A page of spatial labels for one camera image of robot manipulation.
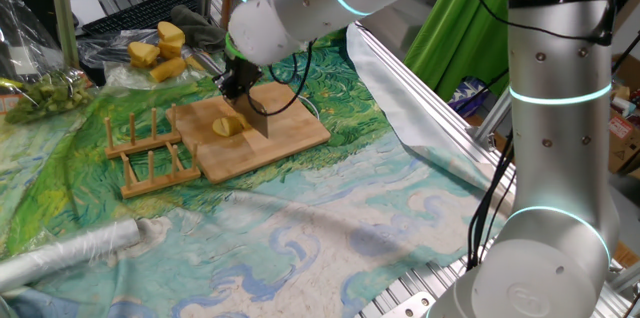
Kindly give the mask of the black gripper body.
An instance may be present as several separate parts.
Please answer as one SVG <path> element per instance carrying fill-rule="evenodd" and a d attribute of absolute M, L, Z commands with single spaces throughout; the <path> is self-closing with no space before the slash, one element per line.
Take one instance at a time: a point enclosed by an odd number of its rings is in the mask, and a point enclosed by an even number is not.
<path fill-rule="evenodd" d="M 241 58 L 228 59 L 226 68 L 227 71 L 233 71 L 236 74 L 244 87 L 244 92 L 247 87 L 253 87 L 263 76 L 258 66 Z"/>

